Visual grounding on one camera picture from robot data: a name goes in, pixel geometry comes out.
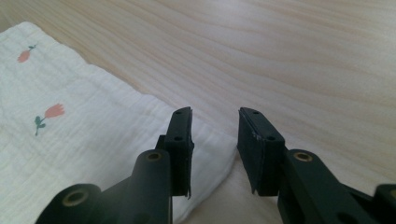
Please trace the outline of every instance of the light wood surface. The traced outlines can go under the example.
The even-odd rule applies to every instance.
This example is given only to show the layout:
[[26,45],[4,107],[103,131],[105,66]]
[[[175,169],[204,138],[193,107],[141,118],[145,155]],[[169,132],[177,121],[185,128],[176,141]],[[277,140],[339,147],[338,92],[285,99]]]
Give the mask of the light wood surface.
[[[238,108],[255,108],[341,182],[396,180],[395,1],[0,1],[0,31],[22,21],[235,138]],[[185,223],[281,219],[237,157]]]

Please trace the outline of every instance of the pink tulip print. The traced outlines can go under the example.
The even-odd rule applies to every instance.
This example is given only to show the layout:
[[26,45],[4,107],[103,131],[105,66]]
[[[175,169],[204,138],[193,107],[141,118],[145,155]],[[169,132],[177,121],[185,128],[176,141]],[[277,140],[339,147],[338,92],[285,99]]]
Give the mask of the pink tulip print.
[[29,49],[24,50],[21,53],[20,57],[18,58],[18,62],[20,62],[20,63],[26,62],[30,57],[30,50],[35,49],[35,46],[37,46],[37,45],[29,46]]
[[38,136],[38,129],[42,129],[46,127],[46,124],[43,123],[44,119],[50,119],[50,118],[55,118],[58,116],[61,116],[64,114],[64,106],[57,104],[53,105],[52,107],[48,108],[46,110],[46,113],[44,114],[44,118],[40,118],[40,116],[35,117],[35,136]]

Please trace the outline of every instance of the white cloth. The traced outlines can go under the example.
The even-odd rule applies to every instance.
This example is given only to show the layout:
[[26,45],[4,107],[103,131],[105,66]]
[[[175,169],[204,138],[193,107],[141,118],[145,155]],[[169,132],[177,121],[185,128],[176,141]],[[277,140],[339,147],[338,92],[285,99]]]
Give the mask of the white cloth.
[[[32,23],[4,31],[0,223],[35,223],[62,189],[92,183],[104,190],[128,177],[137,156],[166,133],[176,109],[85,63]],[[209,196],[233,163],[235,138],[193,118],[192,140],[192,197],[174,198],[175,223]]]

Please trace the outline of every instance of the black plastic part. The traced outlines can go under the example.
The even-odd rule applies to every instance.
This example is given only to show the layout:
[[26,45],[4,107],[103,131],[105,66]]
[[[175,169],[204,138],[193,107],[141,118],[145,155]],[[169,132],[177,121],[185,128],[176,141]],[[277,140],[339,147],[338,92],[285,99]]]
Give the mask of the black plastic part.
[[160,149],[139,155],[124,193],[117,224],[172,223],[169,154]]
[[103,192],[95,185],[64,189],[36,224],[172,223],[172,196],[191,196],[191,121],[189,107],[177,110],[166,135],[139,155],[130,177]]
[[276,196],[280,184],[280,163],[287,151],[285,139],[259,111],[239,110],[238,151],[251,190],[260,196]]
[[375,190],[373,198],[375,216],[382,223],[396,223],[396,185],[384,184]]
[[[288,151],[283,171],[292,193],[280,194],[278,207],[281,214],[303,215],[300,218],[304,223],[377,223],[314,153],[300,149]],[[301,214],[294,213],[295,207],[285,207],[290,201],[298,202]],[[284,223],[295,223],[282,218]]]
[[192,110],[184,107],[175,111],[166,135],[161,135],[155,148],[166,150],[171,158],[172,195],[191,196]]
[[91,184],[77,184],[58,193],[41,213],[36,224],[86,224],[101,190]]
[[303,210],[286,179],[280,185],[277,207],[284,224],[305,223]]
[[350,186],[344,185],[344,188],[349,192],[349,194],[355,199],[355,201],[361,206],[362,209],[372,218],[377,221],[378,219],[378,210],[374,207],[373,197],[367,195],[361,191],[351,188]]

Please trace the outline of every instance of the brass screw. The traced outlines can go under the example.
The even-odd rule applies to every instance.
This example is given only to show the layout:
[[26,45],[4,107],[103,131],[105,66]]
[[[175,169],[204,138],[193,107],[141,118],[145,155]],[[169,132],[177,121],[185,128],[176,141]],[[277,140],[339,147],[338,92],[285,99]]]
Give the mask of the brass screw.
[[148,154],[148,155],[146,156],[146,159],[147,159],[148,161],[158,161],[158,160],[161,159],[162,156],[163,156],[163,155],[161,155],[161,153],[152,152],[152,153],[150,153],[150,154]]
[[64,197],[62,203],[66,207],[73,207],[85,202],[89,194],[86,189],[75,189]]
[[312,161],[313,158],[305,152],[296,152],[293,154],[294,158],[299,161]]

